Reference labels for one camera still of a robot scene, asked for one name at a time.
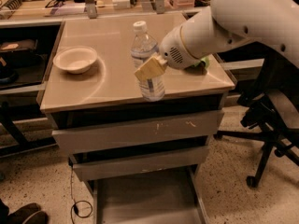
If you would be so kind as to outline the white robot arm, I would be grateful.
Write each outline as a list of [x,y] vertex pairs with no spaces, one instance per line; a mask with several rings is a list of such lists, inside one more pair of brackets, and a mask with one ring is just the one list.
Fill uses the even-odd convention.
[[169,32],[159,51],[139,66],[143,81],[167,67],[182,70],[209,54],[259,42],[299,66],[299,6],[293,0],[211,0]]

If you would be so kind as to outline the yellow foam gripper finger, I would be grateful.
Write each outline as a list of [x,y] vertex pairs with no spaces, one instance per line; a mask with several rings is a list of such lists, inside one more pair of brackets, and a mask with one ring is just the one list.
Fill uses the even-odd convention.
[[167,60],[158,53],[154,53],[139,68],[136,69],[135,77],[139,81],[152,79],[163,75],[166,67]]

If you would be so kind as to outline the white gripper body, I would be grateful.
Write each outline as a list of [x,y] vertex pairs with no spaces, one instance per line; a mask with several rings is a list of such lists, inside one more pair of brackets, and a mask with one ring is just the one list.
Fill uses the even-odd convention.
[[181,37],[181,27],[174,28],[160,43],[160,54],[174,69],[183,70],[199,63],[185,48]]

